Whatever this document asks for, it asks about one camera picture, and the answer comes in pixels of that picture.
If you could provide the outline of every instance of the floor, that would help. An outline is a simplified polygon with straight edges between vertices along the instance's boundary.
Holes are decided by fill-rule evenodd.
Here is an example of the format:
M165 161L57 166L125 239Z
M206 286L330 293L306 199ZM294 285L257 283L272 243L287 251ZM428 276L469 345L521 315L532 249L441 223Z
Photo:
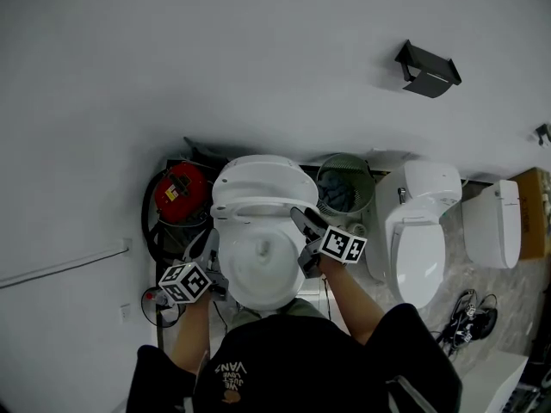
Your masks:
M476 195L483 187L468 184L463 190L464 199ZM449 320L455 302L462 291L474 288L480 298L488 293L498 297L498 322L493 333L485 340L473 342L452 359L460 376L477 362L483 361L493 350L515 354L529 354L530 344L536 336L538 320L543 305L543 291L549 283L549 260L519 262L512 270L479 268L472 264L465 251L461 206L451 208L442 218L446 237L446 270L444 282L435 298L419 311L429 330L439 331ZM375 281L365 263L349 265L363 289L385 310L397 304L387 287ZM313 302L326 316L331 308L332 320L346 331L337 305L320 280L310 280L300 293L302 298ZM218 303L221 316L229 324L236 312L230 300ZM210 311L211 352L218 350L224 336L224 324L215 310ZM170 351L176 340L178 327L164 331L165 350Z

